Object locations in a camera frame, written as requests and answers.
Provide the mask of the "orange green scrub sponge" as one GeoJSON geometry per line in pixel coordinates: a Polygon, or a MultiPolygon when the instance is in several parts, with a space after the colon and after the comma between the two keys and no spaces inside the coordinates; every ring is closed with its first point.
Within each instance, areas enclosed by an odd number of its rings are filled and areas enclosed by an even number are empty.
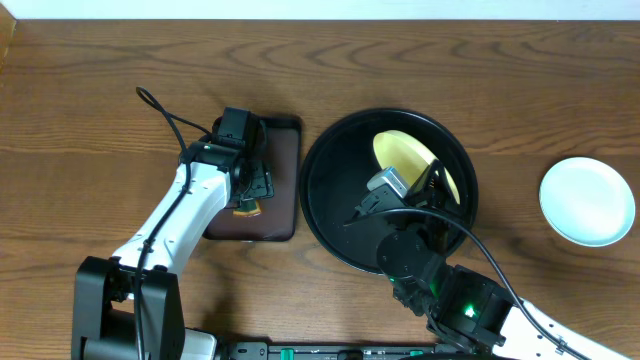
{"type": "Polygon", "coordinates": [[[254,217],[262,213],[258,200],[239,201],[232,214],[237,217],[254,217]]]}

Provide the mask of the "yellow plate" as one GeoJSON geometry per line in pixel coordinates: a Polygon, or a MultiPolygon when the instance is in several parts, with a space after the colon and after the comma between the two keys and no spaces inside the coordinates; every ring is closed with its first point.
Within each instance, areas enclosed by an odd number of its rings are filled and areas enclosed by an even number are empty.
{"type": "Polygon", "coordinates": [[[378,133],[373,139],[373,150],[380,170],[393,166],[409,185],[404,199],[417,195],[425,186],[436,186],[443,180],[443,191],[457,204],[460,195],[453,177],[438,157],[422,142],[399,130],[378,133]]]}

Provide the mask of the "light green plate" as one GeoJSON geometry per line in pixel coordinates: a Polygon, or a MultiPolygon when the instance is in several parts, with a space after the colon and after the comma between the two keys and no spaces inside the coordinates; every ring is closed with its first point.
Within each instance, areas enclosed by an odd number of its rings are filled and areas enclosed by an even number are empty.
{"type": "Polygon", "coordinates": [[[550,227],[584,247],[620,241],[636,217],[634,195],[624,177],[588,157],[570,157],[551,166],[541,180],[538,198],[550,227]]]}

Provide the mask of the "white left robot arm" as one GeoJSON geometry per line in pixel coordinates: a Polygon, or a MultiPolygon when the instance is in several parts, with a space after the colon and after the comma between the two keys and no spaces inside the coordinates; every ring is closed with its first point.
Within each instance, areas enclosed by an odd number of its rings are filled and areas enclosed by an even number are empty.
{"type": "Polygon", "coordinates": [[[184,146],[175,178],[141,228],[75,277],[74,359],[212,359],[214,335],[184,322],[179,279],[214,217],[231,203],[270,198],[267,120],[227,108],[184,146]]]}

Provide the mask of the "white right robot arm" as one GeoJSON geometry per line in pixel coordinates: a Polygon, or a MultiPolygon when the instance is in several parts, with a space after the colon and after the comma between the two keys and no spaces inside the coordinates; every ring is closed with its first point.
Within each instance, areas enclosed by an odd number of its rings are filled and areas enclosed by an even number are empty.
{"type": "Polygon", "coordinates": [[[476,241],[440,161],[413,185],[393,167],[376,173],[353,223],[391,228],[376,262],[393,296],[445,343],[471,358],[617,359],[619,353],[563,326],[519,297],[505,274],[492,280],[447,262],[450,237],[476,241]]]}

